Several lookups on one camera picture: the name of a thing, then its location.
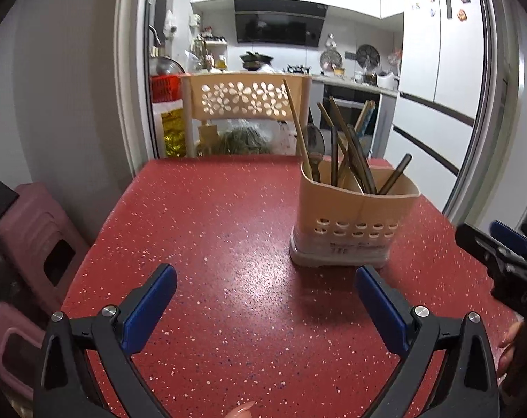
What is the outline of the right hand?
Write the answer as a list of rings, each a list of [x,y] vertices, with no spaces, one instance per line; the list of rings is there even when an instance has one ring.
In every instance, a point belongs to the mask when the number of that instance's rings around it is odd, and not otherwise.
[[[498,344],[498,347],[503,350],[498,360],[498,378],[504,377],[511,366],[518,368],[518,366],[527,364],[526,355],[520,351],[524,346],[518,342],[518,334],[521,333],[523,326],[523,321],[513,323]]]

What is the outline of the left hand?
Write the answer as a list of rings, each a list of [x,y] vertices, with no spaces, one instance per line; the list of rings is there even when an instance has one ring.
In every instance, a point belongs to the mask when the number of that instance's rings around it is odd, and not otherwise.
[[[225,418],[252,418],[251,409],[254,405],[254,401],[238,405],[233,410],[226,413]]]

